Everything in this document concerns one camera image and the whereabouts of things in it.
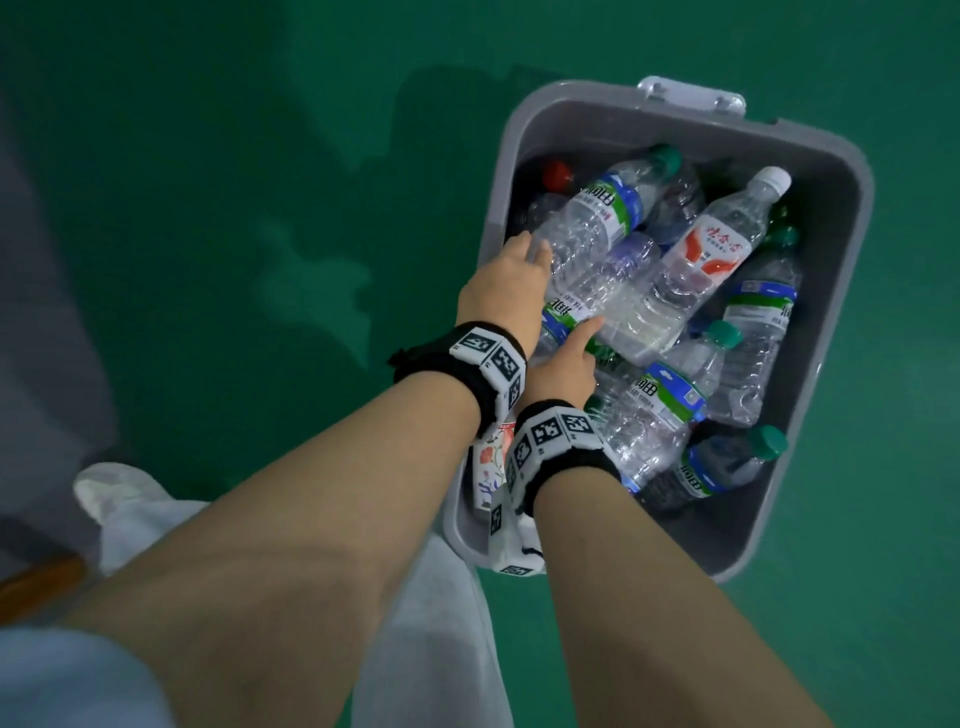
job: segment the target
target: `gray surface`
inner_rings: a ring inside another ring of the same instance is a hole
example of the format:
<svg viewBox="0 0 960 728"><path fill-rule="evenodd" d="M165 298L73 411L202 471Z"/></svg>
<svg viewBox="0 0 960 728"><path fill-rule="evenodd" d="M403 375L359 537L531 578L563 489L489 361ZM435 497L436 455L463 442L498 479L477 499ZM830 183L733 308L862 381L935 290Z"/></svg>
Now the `gray surface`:
<svg viewBox="0 0 960 728"><path fill-rule="evenodd" d="M0 579L95 552L99 528L70 486L117 442L107 379L7 129L0 109Z"/></svg>
<svg viewBox="0 0 960 728"><path fill-rule="evenodd" d="M631 86L561 82L535 91L507 123L494 173L478 265L503 245L516 168L548 154L589 153L613 161L657 142L676 145L695 164L724 163L745 182L760 167L793 176L791 212L804 231L799 261L804 295L770 380L761 421L796 442L873 209L866 159L846 139L779 120L772 124L643 101ZM790 451L756 484L688 509L663 527L718 581L756 551ZM444 505L444 534L468 561L489 567L488 519L469 503L461 474Z"/></svg>

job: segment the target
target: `forearm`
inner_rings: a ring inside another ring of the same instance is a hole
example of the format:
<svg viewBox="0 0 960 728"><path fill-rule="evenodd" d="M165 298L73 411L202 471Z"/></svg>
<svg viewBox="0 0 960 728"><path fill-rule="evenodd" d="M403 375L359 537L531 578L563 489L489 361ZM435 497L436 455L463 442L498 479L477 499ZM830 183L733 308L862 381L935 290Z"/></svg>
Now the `forearm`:
<svg viewBox="0 0 960 728"><path fill-rule="evenodd" d="M183 725L332 724L478 425L461 383L409 376L204 509L67 623L144 659Z"/></svg>
<svg viewBox="0 0 960 728"><path fill-rule="evenodd" d="M585 728L829 725L750 623L613 478L559 473L535 508Z"/></svg>

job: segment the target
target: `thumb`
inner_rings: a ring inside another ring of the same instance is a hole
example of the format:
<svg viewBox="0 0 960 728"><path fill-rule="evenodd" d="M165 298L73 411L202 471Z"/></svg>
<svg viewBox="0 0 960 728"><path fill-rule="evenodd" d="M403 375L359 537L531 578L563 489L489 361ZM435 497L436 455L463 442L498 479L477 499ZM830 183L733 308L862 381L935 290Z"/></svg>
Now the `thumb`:
<svg viewBox="0 0 960 728"><path fill-rule="evenodd" d="M587 342L590 340L590 337L603 328L603 325L603 316L594 316L592 319L587 319L573 329L570 335L566 337L566 341L561 347L561 352L564 352L567 356L582 354L584 349L587 348Z"/></svg>

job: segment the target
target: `black wrist strap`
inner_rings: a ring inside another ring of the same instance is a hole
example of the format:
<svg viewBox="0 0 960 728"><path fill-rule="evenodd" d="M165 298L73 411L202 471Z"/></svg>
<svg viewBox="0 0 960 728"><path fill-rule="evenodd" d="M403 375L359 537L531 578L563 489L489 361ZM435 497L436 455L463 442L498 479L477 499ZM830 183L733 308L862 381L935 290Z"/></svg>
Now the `black wrist strap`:
<svg viewBox="0 0 960 728"><path fill-rule="evenodd" d="M507 453L507 487L516 513L534 515L542 485L570 468L598 468L617 480L610 446L585 412L564 400L543 400L524 407L516 418Z"/></svg>
<svg viewBox="0 0 960 728"><path fill-rule="evenodd" d="M483 438L520 399L527 361L507 329L470 321L435 341L397 351L387 363L395 368L394 384L416 372L440 372L461 381L480 407L477 438Z"/></svg>

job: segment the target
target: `red bottle cap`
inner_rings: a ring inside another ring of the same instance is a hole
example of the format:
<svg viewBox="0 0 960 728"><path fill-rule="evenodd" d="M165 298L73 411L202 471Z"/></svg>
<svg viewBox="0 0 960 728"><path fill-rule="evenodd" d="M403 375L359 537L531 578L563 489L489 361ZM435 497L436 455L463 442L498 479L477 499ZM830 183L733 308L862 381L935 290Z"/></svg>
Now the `red bottle cap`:
<svg viewBox="0 0 960 728"><path fill-rule="evenodd" d="M566 162L551 159L543 166L543 186L550 192L563 194L573 184L573 170Z"/></svg>

